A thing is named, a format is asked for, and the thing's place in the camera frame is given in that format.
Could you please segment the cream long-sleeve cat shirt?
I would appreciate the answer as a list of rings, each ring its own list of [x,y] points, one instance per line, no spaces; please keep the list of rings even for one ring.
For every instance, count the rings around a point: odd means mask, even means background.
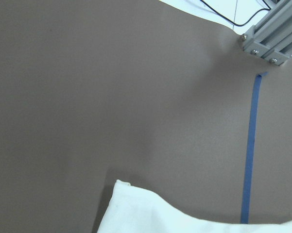
[[[198,219],[176,209],[153,191],[116,180],[98,232],[292,233],[292,221],[281,224],[232,224]]]

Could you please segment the aluminium frame post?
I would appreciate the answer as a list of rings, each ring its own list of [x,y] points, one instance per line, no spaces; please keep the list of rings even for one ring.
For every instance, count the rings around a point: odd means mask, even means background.
[[[242,50],[281,65],[292,57],[292,0],[281,0],[244,34]]]

